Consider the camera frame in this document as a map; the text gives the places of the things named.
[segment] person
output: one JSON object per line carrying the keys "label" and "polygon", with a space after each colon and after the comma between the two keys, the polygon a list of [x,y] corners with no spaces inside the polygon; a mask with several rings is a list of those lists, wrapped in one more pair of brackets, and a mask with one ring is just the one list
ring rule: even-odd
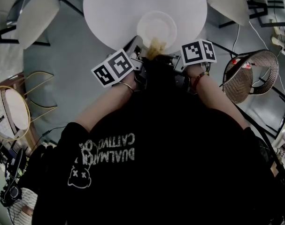
{"label": "person", "polygon": [[[277,36],[281,35],[285,37],[285,30],[281,30],[279,27],[274,27],[274,31]],[[273,44],[280,46],[281,48],[285,49],[285,43],[280,41],[278,38],[272,36],[271,41]]]}
{"label": "person", "polygon": [[272,173],[235,105],[199,65],[186,69],[198,95],[147,71],[146,90],[132,72],[66,126],[32,224],[270,221]]}

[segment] printed graphic on shirt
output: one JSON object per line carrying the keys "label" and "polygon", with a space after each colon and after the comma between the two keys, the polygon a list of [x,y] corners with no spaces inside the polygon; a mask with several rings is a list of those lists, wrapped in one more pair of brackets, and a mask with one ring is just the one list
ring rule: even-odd
{"label": "printed graphic on shirt", "polygon": [[99,163],[124,163],[135,160],[133,133],[100,139],[98,145],[91,140],[79,144],[81,157],[77,157],[70,171],[68,186],[87,188],[91,185],[89,169]]}

